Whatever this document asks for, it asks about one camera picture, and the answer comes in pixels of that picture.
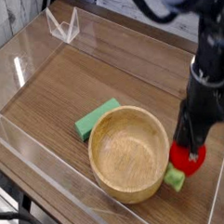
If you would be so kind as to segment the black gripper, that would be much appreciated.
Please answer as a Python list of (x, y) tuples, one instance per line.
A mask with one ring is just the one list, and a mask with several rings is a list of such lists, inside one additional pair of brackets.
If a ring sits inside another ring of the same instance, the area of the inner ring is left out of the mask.
[(211, 76), (192, 64), (190, 75), (173, 139), (178, 146), (189, 147), (189, 160), (197, 161), (211, 127), (224, 122), (224, 71)]

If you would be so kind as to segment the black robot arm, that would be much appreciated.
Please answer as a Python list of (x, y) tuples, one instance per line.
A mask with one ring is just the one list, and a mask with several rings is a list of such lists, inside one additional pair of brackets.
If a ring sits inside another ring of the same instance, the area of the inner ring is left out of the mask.
[(224, 0), (162, 0), (174, 13), (199, 17), (198, 47), (174, 135), (197, 160), (212, 125), (224, 121)]

